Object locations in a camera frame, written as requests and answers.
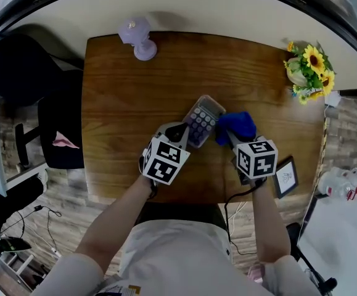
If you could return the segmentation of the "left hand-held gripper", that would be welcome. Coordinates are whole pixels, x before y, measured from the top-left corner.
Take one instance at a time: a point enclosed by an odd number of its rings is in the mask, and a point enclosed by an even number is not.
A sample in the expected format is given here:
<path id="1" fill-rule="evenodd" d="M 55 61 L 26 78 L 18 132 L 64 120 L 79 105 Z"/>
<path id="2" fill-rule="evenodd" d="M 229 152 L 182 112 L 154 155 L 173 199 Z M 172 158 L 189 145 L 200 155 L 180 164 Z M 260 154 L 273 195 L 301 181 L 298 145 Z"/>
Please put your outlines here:
<path id="1" fill-rule="evenodd" d="M 187 123 L 171 122 L 158 128 L 139 159 L 141 174 L 152 186 L 170 185 L 190 156 Z"/>

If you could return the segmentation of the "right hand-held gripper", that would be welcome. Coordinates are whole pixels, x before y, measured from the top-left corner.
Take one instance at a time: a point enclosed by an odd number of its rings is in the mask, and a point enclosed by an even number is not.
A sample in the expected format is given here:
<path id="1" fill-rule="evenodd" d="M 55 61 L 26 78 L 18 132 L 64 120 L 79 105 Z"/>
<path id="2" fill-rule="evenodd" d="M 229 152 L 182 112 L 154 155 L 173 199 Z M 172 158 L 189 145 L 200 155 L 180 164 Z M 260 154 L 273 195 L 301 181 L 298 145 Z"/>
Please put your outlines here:
<path id="1" fill-rule="evenodd" d="M 263 135 L 253 140 L 238 137 L 236 133 L 227 131 L 229 146 L 234 154 L 233 164 L 241 185 L 249 185 L 258 179 L 264 181 L 276 173 L 278 149 L 275 143 Z"/>

